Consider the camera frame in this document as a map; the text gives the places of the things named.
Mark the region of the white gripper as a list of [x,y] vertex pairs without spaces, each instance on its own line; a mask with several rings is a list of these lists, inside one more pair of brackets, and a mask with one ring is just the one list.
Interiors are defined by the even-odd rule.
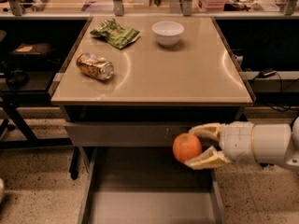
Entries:
[[220,123],[197,125],[189,133],[198,138],[218,142],[222,151],[209,147],[184,164],[193,170],[215,169],[228,163],[253,164],[252,139],[255,125],[252,122],[234,121],[224,126]]

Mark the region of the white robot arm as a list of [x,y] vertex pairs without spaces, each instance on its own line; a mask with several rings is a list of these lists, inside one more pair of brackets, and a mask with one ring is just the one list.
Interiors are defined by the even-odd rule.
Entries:
[[289,124],[255,124],[234,121],[208,123],[192,127],[190,134],[218,143],[218,151],[209,147],[199,156],[184,162],[193,170],[213,169],[228,163],[274,164],[299,171],[298,119]]

